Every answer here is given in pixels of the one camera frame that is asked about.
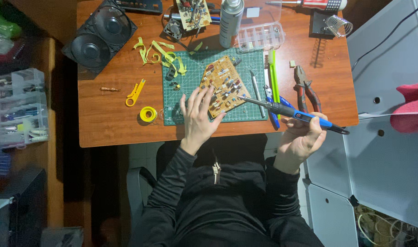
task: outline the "solder wire spool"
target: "solder wire spool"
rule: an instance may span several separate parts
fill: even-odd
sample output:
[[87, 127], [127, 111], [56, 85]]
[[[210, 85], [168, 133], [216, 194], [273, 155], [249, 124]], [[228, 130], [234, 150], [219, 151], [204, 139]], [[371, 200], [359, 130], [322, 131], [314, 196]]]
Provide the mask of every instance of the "solder wire spool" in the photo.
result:
[[147, 123], [152, 123], [157, 118], [157, 111], [150, 107], [146, 106], [140, 110], [140, 119]]
[[353, 29], [351, 22], [340, 18], [337, 15], [328, 17], [325, 20], [325, 24], [327, 25], [326, 28], [328, 28], [337, 38], [347, 36]]

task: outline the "right hand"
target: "right hand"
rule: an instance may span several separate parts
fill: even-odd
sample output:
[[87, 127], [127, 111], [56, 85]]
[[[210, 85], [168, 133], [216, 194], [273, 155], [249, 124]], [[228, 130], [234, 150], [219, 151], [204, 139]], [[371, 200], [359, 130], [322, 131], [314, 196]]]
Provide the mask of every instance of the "right hand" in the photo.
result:
[[274, 166], [280, 171], [296, 174], [299, 166], [325, 141], [326, 130], [319, 125], [319, 117], [328, 120], [326, 115], [315, 115], [309, 123], [295, 118], [282, 118], [287, 130], [281, 137], [281, 144], [274, 161]]
[[199, 87], [191, 93], [185, 106], [186, 96], [180, 99], [180, 109], [184, 117], [185, 135], [180, 147], [190, 155], [195, 155], [201, 145], [205, 143], [217, 130], [218, 125], [227, 113], [221, 113], [213, 122], [208, 120], [208, 109], [214, 87], [205, 87], [199, 94]]

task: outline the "pliers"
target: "pliers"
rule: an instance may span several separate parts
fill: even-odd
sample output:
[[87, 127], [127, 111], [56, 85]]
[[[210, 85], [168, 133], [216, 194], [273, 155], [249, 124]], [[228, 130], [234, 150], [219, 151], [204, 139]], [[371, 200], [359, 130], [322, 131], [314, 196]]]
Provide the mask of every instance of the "pliers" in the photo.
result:
[[322, 107], [319, 97], [310, 86], [313, 81], [307, 81], [307, 75], [300, 65], [296, 66], [294, 69], [294, 79], [296, 81], [296, 85], [293, 89], [297, 91], [297, 106], [299, 111], [308, 113], [307, 105], [305, 104], [305, 95], [307, 95], [311, 104], [313, 104], [315, 112], [321, 113]]
[[[267, 85], [264, 85], [264, 91], [265, 91], [265, 94], [266, 94], [266, 98], [265, 98], [265, 100], [267, 101], [267, 102], [270, 102], [270, 103], [273, 103], [273, 99], [272, 99], [272, 97], [273, 97], [273, 94], [272, 94], [272, 91], [271, 91], [271, 88], [269, 87], [269, 86], [267, 86]], [[279, 96], [279, 100], [281, 101], [281, 104], [283, 104], [283, 105], [285, 105], [285, 106], [288, 106], [288, 107], [291, 107], [291, 108], [293, 108], [294, 109], [294, 106], [292, 106], [286, 99], [284, 99], [283, 97], [281, 97], [281, 96]], [[269, 112], [269, 114], [270, 114], [270, 119], [271, 119], [271, 121], [273, 122], [273, 124], [276, 126], [276, 128], [279, 128], [280, 127], [280, 125], [279, 125], [279, 122], [278, 122], [278, 115], [276, 115], [276, 114], [274, 114], [274, 113], [271, 113], [271, 112]]]

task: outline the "desk surface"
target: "desk surface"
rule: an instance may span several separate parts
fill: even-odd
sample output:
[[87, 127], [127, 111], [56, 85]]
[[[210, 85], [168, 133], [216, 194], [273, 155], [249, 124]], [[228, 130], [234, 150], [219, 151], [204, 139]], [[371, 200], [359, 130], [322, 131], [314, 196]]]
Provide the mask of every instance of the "desk surface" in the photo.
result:
[[[101, 0], [78, 3], [78, 27], [89, 17]], [[163, 2], [164, 11], [172, 0]], [[177, 140], [184, 137], [184, 126], [148, 125], [138, 121], [137, 115], [145, 106], [157, 110], [163, 108], [162, 68], [159, 63], [142, 65], [142, 59], [133, 46], [142, 37], [145, 44], [152, 40], [172, 43], [162, 35], [161, 16], [127, 13], [138, 26], [138, 30], [124, 47], [94, 79], [78, 81], [79, 94], [79, 144], [81, 147], [121, 145], [141, 142]], [[312, 87], [322, 103], [322, 111], [328, 120], [339, 126], [358, 124], [357, 105], [350, 69], [347, 42], [345, 38], [319, 40], [309, 38], [310, 16], [296, 13], [293, 9], [282, 8], [280, 23], [286, 33], [285, 42], [276, 50], [279, 93], [294, 106], [297, 104], [293, 69], [289, 61], [295, 60], [313, 80]], [[219, 26], [209, 25], [203, 33], [184, 38], [182, 42], [194, 48], [201, 41], [202, 49], [221, 49], [218, 42]], [[177, 51], [185, 49], [174, 44]], [[133, 107], [125, 106], [126, 96], [135, 83], [146, 79], [145, 86]], [[102, 92], [100, 87], [114, 87], [120, 92]], [[310, 111], [313, 107], [307, 102]], [[275, 130], [270, 122], [251, 121], [222, 123], [213, 136], [229, 136], [254, 133], [282, 132]]]

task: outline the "black speaker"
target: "black speaker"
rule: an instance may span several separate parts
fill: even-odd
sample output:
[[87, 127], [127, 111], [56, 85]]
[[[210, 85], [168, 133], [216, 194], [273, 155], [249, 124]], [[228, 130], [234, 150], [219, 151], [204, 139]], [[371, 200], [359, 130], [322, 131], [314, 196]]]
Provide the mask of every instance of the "black speaker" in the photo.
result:
[[97, 76], [133, 36], [137, 26], [113, 0], [105, 0], [66, 44], [62, 52], [79, 64], [88, 79]]

